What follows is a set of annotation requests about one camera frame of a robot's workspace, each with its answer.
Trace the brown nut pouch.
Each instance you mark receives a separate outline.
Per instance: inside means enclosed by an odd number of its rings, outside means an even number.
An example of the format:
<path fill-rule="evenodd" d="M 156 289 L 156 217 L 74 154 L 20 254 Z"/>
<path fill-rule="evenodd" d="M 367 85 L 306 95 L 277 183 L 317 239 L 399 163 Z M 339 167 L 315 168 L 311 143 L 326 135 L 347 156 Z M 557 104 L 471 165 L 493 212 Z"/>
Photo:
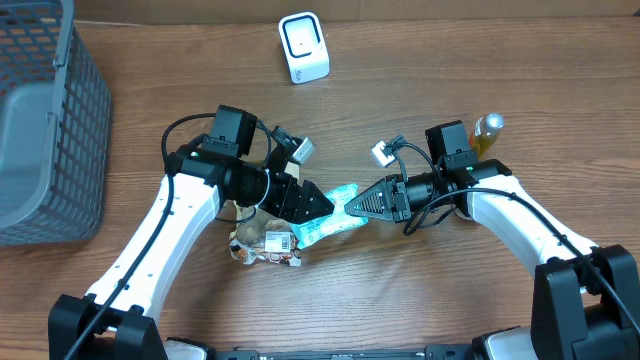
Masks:
<path fill-rule="evenodd" d="M 240 207 L 234 203 L 238 219 L 252 218 L 241 224 L 237 224 L 229 235 L 229 240 L 238 240 L 242 245 L 254 248 L 263 248 L 266 240 L 266 232 L 290 232 L 291 224 L 285 220 L 265 212 L 260 208 Z"/>

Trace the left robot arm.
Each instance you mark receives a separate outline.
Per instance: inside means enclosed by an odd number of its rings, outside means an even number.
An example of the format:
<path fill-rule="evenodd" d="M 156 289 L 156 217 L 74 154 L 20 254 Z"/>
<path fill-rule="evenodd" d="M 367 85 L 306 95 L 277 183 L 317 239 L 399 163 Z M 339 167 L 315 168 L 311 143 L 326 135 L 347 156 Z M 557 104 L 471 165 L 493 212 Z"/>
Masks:
<path fill-rule="evenodd" d="M 213 359 L 214 348 L 162 339 L 158 320 L 195 241 L 228 200 L 291 224 L 330 215 L 333 203 L 310 181 L 287 173 L 314 151 L 307 138 L 266 130 L 255 115 L 221 105 L 209 132 L 161 152 L 165 175 L 155 201 L 108 271 L 81 297 L 62 295 L 48 317 L 52 359 Z M 265 130 L 262 165 L 244 161 Z"/>

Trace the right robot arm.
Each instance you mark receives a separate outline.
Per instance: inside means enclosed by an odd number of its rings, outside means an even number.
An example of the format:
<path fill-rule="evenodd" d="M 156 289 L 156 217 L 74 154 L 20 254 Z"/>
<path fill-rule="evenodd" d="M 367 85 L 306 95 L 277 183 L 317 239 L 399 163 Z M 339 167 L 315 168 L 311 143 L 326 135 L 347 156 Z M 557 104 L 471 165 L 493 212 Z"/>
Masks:
<path fill-rule="evenodd" d="M 496 159 L 481 161 L 462 122 L 425 132 L 428 173 L 382 178 L 347 214 L 401 223 L 405 235 L 447 206 L 496 235 L 534 279 L 529 326 L 480 335 L 468 345 L 428 345 L 427 359 L 636 359 L 639 274 L 620 245 L 600 247 L 529 196 Z"/>

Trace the teal snack packet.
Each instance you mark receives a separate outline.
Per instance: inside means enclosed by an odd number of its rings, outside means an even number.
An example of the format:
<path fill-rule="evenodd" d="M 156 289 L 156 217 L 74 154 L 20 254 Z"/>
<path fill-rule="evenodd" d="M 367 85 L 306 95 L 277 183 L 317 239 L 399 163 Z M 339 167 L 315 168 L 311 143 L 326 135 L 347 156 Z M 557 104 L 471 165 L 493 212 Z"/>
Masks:
<path fill-rule="evenodd" d="M 344 209 L 345 205 L 357 195 L 358 185 L 355 183 L 342 185 L 325 193 L 334 205 L 334 212 L 301 225 L 292 224 L 291 229 L 298 239 L 298 247 L 305 249 L 325 237 L 366 225 L 368 223 L 366 217 L 348 215 Z"/>

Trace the yellow drink bottle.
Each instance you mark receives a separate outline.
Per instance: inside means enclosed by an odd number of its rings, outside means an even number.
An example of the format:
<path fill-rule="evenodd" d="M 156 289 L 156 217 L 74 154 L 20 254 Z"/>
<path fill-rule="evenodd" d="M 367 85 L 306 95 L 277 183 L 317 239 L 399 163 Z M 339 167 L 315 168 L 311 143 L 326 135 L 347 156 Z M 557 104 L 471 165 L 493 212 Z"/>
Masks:
<path fill-rule="evenodd" d="M 476 122 L 469 143 L 478 157 L 482 157 L 497 141 L 503 127 L 504 118 L 499 113 L 489 113 Z"/>

